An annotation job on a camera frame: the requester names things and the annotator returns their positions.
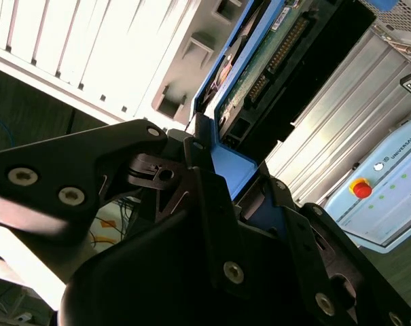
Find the metal panel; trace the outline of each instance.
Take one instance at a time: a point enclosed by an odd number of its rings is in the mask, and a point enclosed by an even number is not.
[[[411,112],[411,64],[368,31],[266,159],[297,203],[316,202]]]
[[[138,117],[183,128],[145,99],[201,1],[0,0],[0,69],[104,122],[140,107]]]

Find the blue plastic part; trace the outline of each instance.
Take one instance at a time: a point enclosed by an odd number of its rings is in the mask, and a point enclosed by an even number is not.
[[[202,92],[205,91],[205,87],[207,86],[207,84],[208,84],[209,80],[211,79],[211,77],[213,76],[214,72],[216,70],[218,70],[219,65],[221,63],[221,60],[224,57],[226,50],[230,47],[232,39],[234,39],[236,37],[236,34],[237,34],[238,30],[240,29],[241,24],[243,23],[243,20],[245,19],[246,15],[249,13],[249,10],[251,9],[251,7],[253,5],[253,2],[254,2],[254,0],[249,0],[248,4],[245,7],[245,10],[243,10],[240,18],[238,19],[238,22],[235,25],[234,30],[231,32],[230,36],[228,37],[228,40],[226,41],[225,45],[223,46],[221,52],[219,53],[219,56],[217,57],[216,61],[214,62],[213,67],[208,72],[208,74],[205,77],[202,85],[199,87],[198,91],[194,95],[193,101],[192,101],[192,106],[193,107],[190,110],[190,120],[193,118],[194,112],[195,112],[196,108],[198,107],[199,96],[202,94]]]
[[[206,84],[210,80],[215,69],[218,69],[221,58],[224,55],[225,51],[229,47],[232,38],[235,37],[237,30],[239,29],[244,17],[247,15],[249,8],[252,6],[253,1],[250,1],[246,6],[240,20],[234,31],[232,32],[230,39],[226,43],[224,49],[219,55],[219,58],[216,60],[216,64],[213,67],[213,70],[208,74],[206,80],[199,88],[198,93],[194,99],[194,105],[197,105],[197,100],[201,92],[204,91]],[[240,56],[238,57],[235,65],[232,67],[231,72],[226,78],[225,82],[220,87],[217,94],[214,96],[213,100],[209,103],[205,114],[212,119],[212,150],[211,155],[213,158],[214,167],[216,173],[225,178],[226,183],[228,184],[228,189],[230,191],[231,199],[234,199],[240,190],[246,185],[246,183],[252,178],[257,170],[257,164],[255,161],[246,158],[236,151],[230,149],[229,147],[220,143],[219,131],[217,127],[217,112],[220,106],[224,103],[227,95],[231,91],[232,87],[236,83],[237,79],[240,77],[250,58],[253,56],[257,47],[261,44],[262,39],[269,31],[274,20],[281,12],[282,7],[284,6],[284,0],[272,0],[267,10],[264,12],[261,20],[258,22],[252,36],[249,38],[245,47],[243,48]]]
[[[387,12],[394,8],[394,6],[398,3],[398,0],[367,0],[367,2],[371,3],[380,11]]]
[[[358,178],[372,194],[349,191]],[[354,242],[388,253],[411,236],[411,121],[392,132],[335,192],[325,210]]]

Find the black metal bracket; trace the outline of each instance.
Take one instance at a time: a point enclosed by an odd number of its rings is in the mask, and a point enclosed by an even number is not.
[[[0,151],[0,224],[77,242],[101,206],[136,190],[122,167],[166,142],[155,124],[134,120]]]
[[[328,276],[345,278],[351,285],[355,307],[349,309],[359,325],[411,325],[411,308],[368,261],[327,212],[316,204],[305,204],[300,213],[333,249],[321,249]]]

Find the sticker label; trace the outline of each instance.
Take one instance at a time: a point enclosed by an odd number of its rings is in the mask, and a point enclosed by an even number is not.
[[[279,14],[278,18],[276,18],[276,20],[274,21],[274,24],[271,28],[272,31],[275,31],[280,27],[280,25],[284,21],[284,18],[288,15],[290,9],[291,9],[290,7],[284,7],[284,9],[282,9],[282,12]]]

